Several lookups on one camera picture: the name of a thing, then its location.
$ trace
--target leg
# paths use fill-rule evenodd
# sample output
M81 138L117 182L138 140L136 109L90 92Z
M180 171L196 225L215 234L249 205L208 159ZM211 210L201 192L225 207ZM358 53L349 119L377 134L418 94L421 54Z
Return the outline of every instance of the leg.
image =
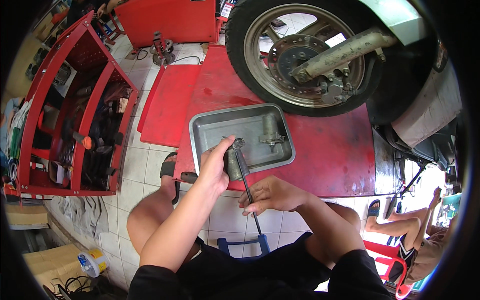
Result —
M379 205L379 203L375 203L373 207L378 207ZM406 234L403 245L406 250L410 250L413 248L413 242L417 238L417 235L420 231L420 226L421 221L417 217L378 224L377 217L370 216L367 218L365 230L368 232L383 233L394 237L399 237Z
M171 156L165 161L176 161L177 156ZM140 254L150 236L172 213L172 199L175 198L175 182L171 176L161 178L158 191L145 197L132 210L127 220L127 230L133 247ZM185 261L189 261L199 250L194 244Z
M425 218L425 214L427 213L427 208L417 209L408 213L404 214L397 214L394 210L390 217L387 219L388 221L400 221L400 220L407 220L410 218L419 218L423 220Z
M360 232L360 217L357 212L349 207L344 207L339 204L328 202L326 204L342 218L352 224L358 232ZM332 269L335 266L335 263L330 259L325 251L325 248L322 247L320 241L315 237L315 234L311 235L305 240L305 247L311 256L323 263L329 269Z

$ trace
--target red shelf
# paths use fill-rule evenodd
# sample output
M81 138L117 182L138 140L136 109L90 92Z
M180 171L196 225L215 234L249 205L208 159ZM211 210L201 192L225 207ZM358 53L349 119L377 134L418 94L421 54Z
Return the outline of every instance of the red shelf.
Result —
M112 55L107 51L107 48L102 44L90 25L92 15L93 12L90 12L84 16L58 38L57 43L52 47L52 50L40 65L39 72L32 81L26 98L31 102L31 107L25 122L18 166L20 192L65 196L112 195L116 193L118 188L117 174L109 177L109 189L107 191L99 191L97 190L98 188L81 183L85 149L78 143L75 143L73 153L73 173L70 188L65 189L61 185L55 184L49 179L47 172L31 169L29 166L33 136L40 112L43 108L43 102L55 75L64 61L67 61L77 71L77 74L70 85L57 118L52 136L49 160L58 160L59 153L64 147L65 142L61 139L61 131L66 118L75 118L74 131L78 131L85 136L89 134L98 102L105 87L111 82L124 82L129 84L133 89L118 130L123 136L126 135L128 122L138 95L138 90L115 62ZM77 106L78 97L76 97L74 93L85 82L94 77L98 77L98 79L86 103L85 111L80 109L75 114L74 111ZM121 146L116 145L112 155L111 167L119 168L121 151Z

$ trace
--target gray cloth rag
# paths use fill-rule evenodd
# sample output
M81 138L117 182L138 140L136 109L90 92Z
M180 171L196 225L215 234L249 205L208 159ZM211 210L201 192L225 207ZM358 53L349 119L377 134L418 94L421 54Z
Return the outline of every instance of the gray cloth rag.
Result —
M101 232L108 232L108 214L102 197L67 196L60 201L59 209L72 220L78 233L98 239Z

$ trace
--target white tile floor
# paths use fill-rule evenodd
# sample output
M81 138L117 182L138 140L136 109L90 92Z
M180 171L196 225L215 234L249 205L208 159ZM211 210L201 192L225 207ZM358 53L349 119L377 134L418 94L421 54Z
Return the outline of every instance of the white tile floor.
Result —
M281 17L281 19L288 24L288 28L279 30L281 35L297 32L300 28L315 21L312 16L301 14L287 15ZM222 42L223 44L225 43L224 36L220 37L220 43ZM265 43L264 46L269 47L268 42L263 43ZM177 58L194 55L203 60L205 57L200 43L175 44L174 47L174 53ZM165 156L175 150L172 147L140 142L140 133L137 132L136 127L152 83L158 73L158 66L153 64L150 54L144 60L126 60L124 57L131 49L132 45L129 39L126 36L122 36L116 39L116 44L111 50L120 67L122 67L141 92L139 93L137 105L132 112L129 132L123 147L120 190L115 196L103 198L108 213L109 232L101 233L98 240L80 235L73 230L71 220L62 215L58 209L62 198L53 197L52 201L47 202L47 206L50 207L55 218L85 247L99 247L103 250L110 262L107 272L110 281L125 290L128 289L139 265L139 255L130 242L126 228L128 215L138 202L159 188L160 178L158 175L160 166ZM176 62L176 64L197 63L197 59L185 59ZM421 191L424 194L417 192L415 199L407 196L403 201L403 207L406 208L408 206L408 211L425 207L430 202L433 189L439 182L443 182L443 173L438 173L435 170L437 169L430 169L430 177L434 176L434 180L423 179L418 185L422 187ZM428 177L428 171L423 175L423 178ZM180 198L188 191L190 186L187 183L181 184ZM239 192L226 191L218 199L209 219L199 233L199 236L208 245L216 247L216 239L221 237L227 238L228 241L244 241L256 238L254 220L251 217L242 216L243 209L239 208L237 202L239 196ZM364 232L368 204L374 199L381 200L381 216L378 220L379 222L385 222L383 216L388 203L385 196L338 198L327 199L327 201L355 209L362 220L360 234L363 238L384 244L388 236ZM305 221L296 212L266 211L258 219L263 232L267 235L271 250L294 242L303 232L310 230ZM255 256L260 253L260 246L258 244L231 246L230 253L234 257ZM323 283L318 290L325 290L326 286L327 283Z

